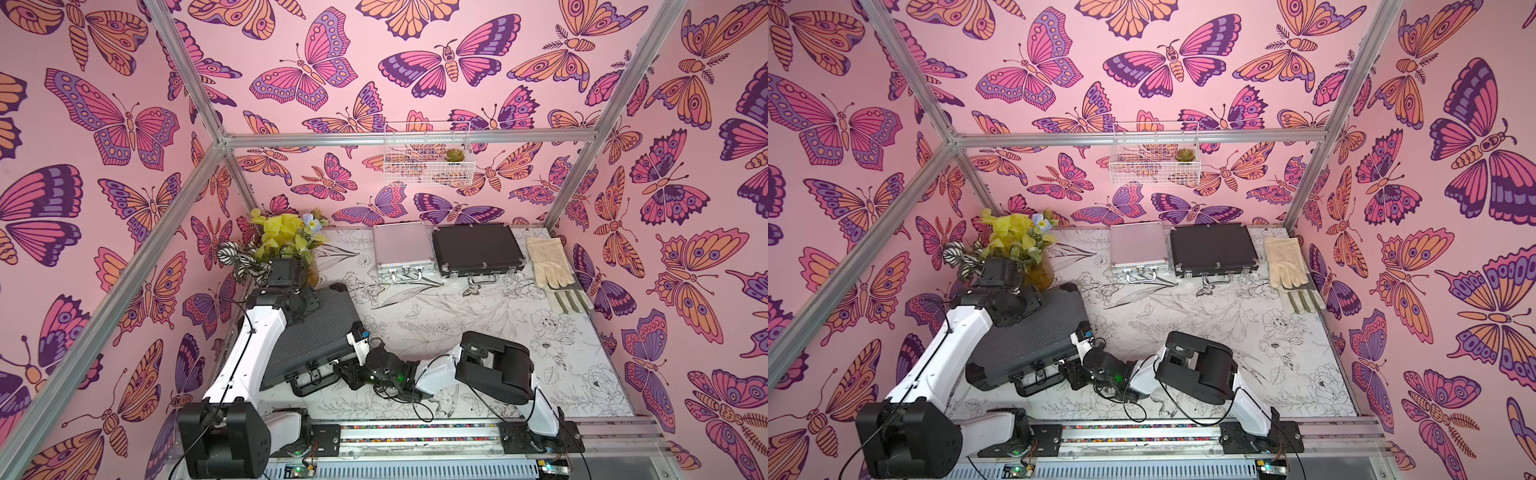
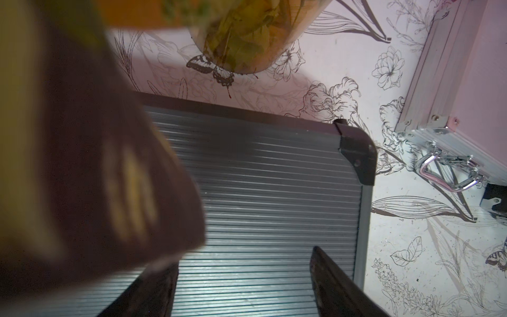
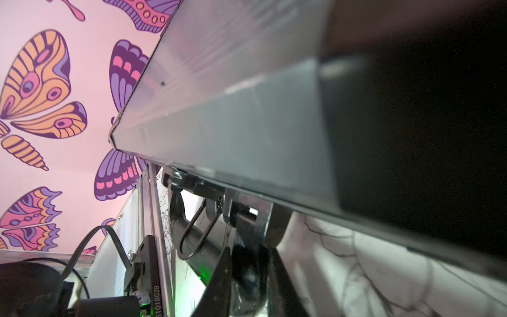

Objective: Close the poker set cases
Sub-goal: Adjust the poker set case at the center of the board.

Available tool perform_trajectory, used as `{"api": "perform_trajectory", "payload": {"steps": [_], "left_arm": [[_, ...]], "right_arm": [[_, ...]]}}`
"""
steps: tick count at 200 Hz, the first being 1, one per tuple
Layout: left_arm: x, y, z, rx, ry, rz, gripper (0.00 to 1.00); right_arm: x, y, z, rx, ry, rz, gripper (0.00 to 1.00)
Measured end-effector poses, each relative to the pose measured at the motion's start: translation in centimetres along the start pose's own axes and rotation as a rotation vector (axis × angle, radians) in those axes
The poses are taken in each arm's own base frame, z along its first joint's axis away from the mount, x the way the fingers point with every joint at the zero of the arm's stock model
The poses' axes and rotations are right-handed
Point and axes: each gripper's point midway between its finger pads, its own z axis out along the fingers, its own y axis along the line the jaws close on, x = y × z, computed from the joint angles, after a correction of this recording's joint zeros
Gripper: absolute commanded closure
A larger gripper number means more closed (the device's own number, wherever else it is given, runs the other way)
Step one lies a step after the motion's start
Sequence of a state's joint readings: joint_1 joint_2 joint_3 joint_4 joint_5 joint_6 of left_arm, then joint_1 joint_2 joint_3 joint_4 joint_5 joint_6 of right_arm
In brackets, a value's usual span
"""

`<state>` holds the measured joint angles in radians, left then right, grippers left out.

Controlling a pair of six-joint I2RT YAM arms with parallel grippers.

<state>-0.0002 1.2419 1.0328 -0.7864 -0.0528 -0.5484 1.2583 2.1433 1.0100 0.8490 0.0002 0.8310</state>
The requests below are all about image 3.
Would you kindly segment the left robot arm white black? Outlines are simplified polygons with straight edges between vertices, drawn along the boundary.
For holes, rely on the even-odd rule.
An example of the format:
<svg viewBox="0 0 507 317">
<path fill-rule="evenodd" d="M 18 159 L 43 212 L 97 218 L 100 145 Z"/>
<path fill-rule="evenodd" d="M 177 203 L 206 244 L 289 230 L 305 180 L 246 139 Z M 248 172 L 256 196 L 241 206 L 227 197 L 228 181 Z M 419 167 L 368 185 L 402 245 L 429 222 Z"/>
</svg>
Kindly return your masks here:
<svg viewBox="0 0 507 317">
<path fill-rule="evenodd" d="M 50 266 L 1 264 L 1 316 L 139 316 L 138 299 L 82 299 L 69 307 L 73 284 Z"/>
</svg>

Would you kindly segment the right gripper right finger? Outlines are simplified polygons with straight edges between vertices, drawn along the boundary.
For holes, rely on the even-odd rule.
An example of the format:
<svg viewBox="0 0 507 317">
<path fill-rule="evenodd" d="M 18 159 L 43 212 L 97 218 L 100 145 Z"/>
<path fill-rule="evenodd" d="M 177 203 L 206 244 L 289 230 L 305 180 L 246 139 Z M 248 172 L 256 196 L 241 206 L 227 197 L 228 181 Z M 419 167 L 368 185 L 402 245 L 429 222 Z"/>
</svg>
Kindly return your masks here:
<svg viewBox="0 0 507 317">
<path fill-rule="evenodd" d="M 309 317 L 276 248 L 269 249 L 267 274 L 267 315 Z"/>
</svg>

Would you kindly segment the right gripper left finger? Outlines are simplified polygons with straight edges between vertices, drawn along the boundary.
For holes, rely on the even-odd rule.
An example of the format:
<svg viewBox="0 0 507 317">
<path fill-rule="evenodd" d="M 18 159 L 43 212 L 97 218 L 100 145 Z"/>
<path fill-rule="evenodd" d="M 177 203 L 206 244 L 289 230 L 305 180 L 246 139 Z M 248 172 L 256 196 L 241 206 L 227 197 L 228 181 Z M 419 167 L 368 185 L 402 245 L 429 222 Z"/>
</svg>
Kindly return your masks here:
<svg viewBox="0 0 507 317">
<path fill-rule="evenodd" d="M 211 276 L 208 286 L 201 296 L 192 317 L 228 317 L 230 316 L 232 288 L 231 249 L 226 247 Z"/>
</svg>

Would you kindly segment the large black poker case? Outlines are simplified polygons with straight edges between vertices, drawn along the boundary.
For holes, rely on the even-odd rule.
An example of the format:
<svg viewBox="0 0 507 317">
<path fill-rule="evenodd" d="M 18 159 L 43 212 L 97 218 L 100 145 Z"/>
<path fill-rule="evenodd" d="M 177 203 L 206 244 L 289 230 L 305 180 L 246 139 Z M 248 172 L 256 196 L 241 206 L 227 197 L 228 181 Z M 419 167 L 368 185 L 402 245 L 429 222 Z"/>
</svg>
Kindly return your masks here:
<svg viewBox="0 0 507 317">
<path fill-rule="evenodd" d="M 109 138 L 506 279 L 505 1 L 185 1 Z"/>
</svg>

